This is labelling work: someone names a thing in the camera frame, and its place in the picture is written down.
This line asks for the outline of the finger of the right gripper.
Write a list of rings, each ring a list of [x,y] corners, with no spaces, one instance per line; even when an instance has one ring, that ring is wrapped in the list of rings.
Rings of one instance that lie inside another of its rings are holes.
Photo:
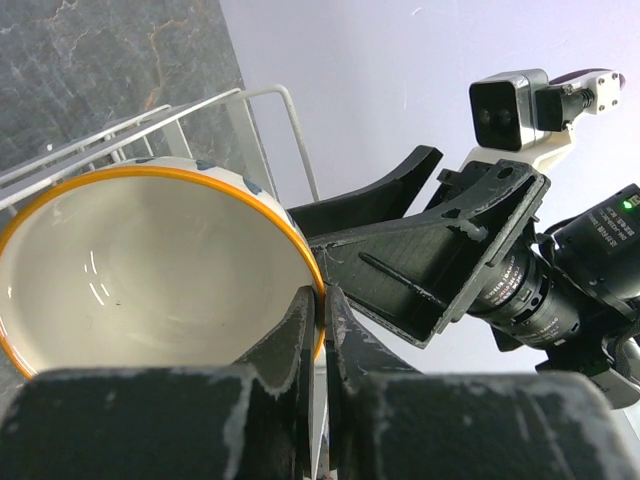
[[[290,208],[288,213],[306,239],[404,216],[443,153],[419,145],[390,173],[360,189]]]

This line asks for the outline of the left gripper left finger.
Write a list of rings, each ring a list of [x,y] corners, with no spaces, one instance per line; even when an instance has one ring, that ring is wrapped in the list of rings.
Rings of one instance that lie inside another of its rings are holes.
[[[237,362],[251,385],[238,479],[301,479],[311,473],[316,297],[299,288],[282,320]]]

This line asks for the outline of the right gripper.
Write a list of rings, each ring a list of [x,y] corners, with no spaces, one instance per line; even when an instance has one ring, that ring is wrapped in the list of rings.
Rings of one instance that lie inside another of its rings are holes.
[[[639,187],[543,232],[549,179],[514,161],[444,169],[417,214],[308,240],[327,286],[419,348],[465,314],[539,373],[587,377],[615,409],[639,401]]]

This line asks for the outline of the white wire dish rack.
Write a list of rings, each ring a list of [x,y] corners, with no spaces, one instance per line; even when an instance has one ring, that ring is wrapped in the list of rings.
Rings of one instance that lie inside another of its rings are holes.
[[[320,199],[301,124],[289,90],[280,85],[242,90],[233,88],[195,102],[164,104],[144,113],[108,123],[101,130],[53,147],[1,173],[1,219],[13,218],[27,201],[64,180],[137,157],[165,153],[192,158],[194,150],[183,130],[187,118],[209,108],[223,107],[252,181],[272,195],[275,179],[252,115],[251,101],[276,94],[282,100],[304,168],[312,199]]]

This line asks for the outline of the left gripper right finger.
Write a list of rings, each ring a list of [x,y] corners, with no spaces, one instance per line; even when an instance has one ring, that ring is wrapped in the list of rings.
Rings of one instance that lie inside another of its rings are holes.
[[[341,288],[327,288],[324,311],[330,468],[339,475],[378,475],[384,435],[399,419],[389,382],[416,370],[362,326]]]

